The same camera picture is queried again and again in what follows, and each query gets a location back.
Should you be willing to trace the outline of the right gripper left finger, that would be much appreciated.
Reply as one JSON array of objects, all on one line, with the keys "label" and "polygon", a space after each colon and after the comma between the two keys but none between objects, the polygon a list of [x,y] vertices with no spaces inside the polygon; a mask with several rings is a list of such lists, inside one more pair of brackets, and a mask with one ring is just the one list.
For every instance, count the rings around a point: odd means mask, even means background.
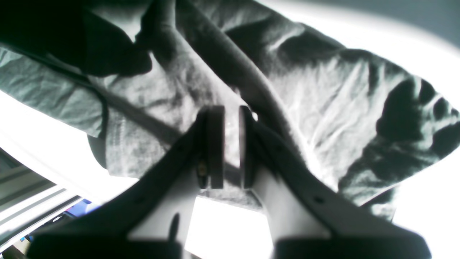
[{"label": "right gripper left finger", "polygon": [[194,202],[221,190],[225,108],[209,106],[138,182],[91,213],[36,234],[29,259],[182,259]]}]

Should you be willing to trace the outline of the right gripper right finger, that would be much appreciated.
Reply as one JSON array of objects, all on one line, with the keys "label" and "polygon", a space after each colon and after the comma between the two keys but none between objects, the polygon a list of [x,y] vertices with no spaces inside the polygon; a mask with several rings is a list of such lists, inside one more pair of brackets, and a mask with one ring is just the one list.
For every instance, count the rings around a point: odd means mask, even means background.
[{"label": "right gripper right finger", "polygon": [[273,259],[430,259],[420,235],[358,208],[309,172],[275,132],[239,109],[241,186],[267,213]]}]

